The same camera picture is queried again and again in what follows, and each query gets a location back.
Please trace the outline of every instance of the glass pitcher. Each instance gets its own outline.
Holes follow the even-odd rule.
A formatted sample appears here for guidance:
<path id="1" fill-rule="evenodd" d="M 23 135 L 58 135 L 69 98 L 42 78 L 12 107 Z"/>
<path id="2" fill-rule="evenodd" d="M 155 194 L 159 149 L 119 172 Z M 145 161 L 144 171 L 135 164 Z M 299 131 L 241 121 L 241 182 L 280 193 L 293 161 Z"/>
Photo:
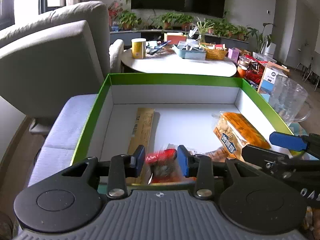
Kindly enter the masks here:
<path id="1" fill-rule="evenodd" d="M 310 116 L 312 107 L 306 102 L 307 97 L 308 92 L 301 85 L 286 76 L 278 75 L 269 104 L 289 126 L 292 122 L 302 122 Z M 304 117 L 296 119 L 303 104 L 308 105 L 309 110 Z"/>

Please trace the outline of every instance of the round white table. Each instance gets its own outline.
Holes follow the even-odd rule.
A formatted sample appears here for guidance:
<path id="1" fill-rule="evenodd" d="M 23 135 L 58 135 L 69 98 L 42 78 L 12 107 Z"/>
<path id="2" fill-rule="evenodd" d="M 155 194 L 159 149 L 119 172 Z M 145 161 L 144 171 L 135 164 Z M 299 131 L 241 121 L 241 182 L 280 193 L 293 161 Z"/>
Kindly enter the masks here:
<path id="1" fill-rule="evenodd" d="M 232 77 L 236 65 L 228 58 L 224 60 L 191 60 L 180 58 L 172 49 L 163 49 L 154 55 L 147 54 L 144 59 L 134 59 L 131 49 L 122 53 L 121 62 L 134 72 L 194 74 Z"/>

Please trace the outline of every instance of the barcode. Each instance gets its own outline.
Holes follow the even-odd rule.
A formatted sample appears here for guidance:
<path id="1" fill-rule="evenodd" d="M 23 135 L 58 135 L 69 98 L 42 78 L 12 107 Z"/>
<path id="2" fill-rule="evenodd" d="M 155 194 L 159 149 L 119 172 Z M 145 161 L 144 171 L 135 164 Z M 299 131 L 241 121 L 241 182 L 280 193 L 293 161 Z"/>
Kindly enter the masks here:
<path id="1" fill-rule="evenodd" d="M 136 117 L 136 123 L 134 124 L 131 137 L 134 137 L 134 136 L 136 135 L 139 119 L 140 119 L 140 116 L 138 115 L 138 116 Z"/>

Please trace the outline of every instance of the yellow canister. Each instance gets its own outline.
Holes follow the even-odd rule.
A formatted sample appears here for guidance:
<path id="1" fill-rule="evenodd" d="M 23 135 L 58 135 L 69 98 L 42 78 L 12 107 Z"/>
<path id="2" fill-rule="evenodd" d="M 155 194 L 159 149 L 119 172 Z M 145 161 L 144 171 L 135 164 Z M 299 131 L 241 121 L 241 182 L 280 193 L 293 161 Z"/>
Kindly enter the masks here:
<path id="1" fill-rule="evenodd" d="M 146 57 L 146 39 L 132 39 L 132 57 L 142 59 Z"/>

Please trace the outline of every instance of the orange basket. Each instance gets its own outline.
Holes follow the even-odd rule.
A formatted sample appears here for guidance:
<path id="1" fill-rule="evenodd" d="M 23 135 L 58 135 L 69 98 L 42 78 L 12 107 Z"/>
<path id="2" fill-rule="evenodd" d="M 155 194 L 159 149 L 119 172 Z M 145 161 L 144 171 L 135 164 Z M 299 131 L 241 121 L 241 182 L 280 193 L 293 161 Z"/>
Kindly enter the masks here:
<path id="1" fill-rule="evenodd" d="M 200 45 L 210 46 L 210 43 L 203 43 L 201 42 Z M 206 52 L 207 59 L 216 59 L 216 60 L 223 60 L 224 57 L 227 55 L 228 51 L 220 50 L 220 49 L 208 49 L 205 46 L 202 46 Z"/>

